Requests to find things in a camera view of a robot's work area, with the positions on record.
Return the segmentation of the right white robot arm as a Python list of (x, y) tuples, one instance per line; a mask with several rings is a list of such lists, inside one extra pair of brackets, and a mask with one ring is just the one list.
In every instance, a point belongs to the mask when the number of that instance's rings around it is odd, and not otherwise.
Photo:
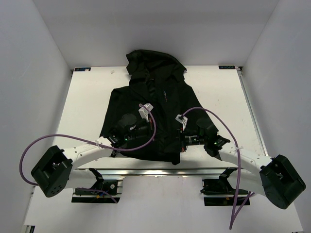
[(202, 189), (205, 195), (232, 194), (238, 188), (265, 196), (276, 207), (287, 209), (306, 189), (306, 184), (287, 157), (264, 156), (237, 148), (218, 134), (210, 119), (198, 119), (195, 131), (186, 130), (188, 119), (185, 116), (177, 115), (175, 119), (182, 124), (178, 132), (181, 152), (189, 146), (203, 145), (210, 157), (241, 167), (241, 170), (226, 168), (218, 178), (217, 188), (206, 186)]

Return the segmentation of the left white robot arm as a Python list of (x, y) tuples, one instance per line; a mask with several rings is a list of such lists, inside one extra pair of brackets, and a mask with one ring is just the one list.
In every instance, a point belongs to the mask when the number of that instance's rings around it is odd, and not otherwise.
[(68, 188), (106, 194), (104, 178), (97, 169), (79, 168), (115, 152), (136, 152), (149, 145), (156, 134), (154, 117), (149, 113), (144, 114), (141, 121), (136, 121), (133, 114), (125, 114), (118, 125), (124, 126), (124, 130), (117, 130), (109, 138), (84, 139), (82, 145), (69, 149), (48, 148), (31, 171), (45, 196), (54, 197)]

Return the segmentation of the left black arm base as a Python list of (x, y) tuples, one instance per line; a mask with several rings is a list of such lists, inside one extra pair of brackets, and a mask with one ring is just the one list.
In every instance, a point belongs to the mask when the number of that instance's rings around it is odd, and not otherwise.
[(91, 188), (78, 187), (72, 194), (72, 203), (117, 204), (122, 194), (122, 179), (103, 177)]

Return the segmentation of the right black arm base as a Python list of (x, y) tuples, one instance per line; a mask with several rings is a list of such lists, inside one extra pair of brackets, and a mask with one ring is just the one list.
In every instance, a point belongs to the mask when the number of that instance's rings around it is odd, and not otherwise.
[(219, 179), (203, 179), (200, 192), (204, 197), (204, 206), (233, 206), (235, 189), (226, 186)]

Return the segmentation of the black jacket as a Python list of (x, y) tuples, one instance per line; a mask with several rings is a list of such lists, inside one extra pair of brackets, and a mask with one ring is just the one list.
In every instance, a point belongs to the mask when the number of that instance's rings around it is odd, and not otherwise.
[(140, 119), (139, 104), (150, 103), (156, 122), (154, 141), (142, 149), (122, 152), (122, 155), (141, 160), (180, 162), (178, 129), (182, 127), (176, 116), (187, 113), (188, 131), (197, 129), (196, 121), (208, 118), (194, 90), (186, 84), (186, 68), (173, 56), (151, 50), (135, 50), (126, 56), (130, 75), (128, 86), (112, 90), (104, 124), (100, 135), (109, 137), (112, 128), (125, 114), (134, 114)]

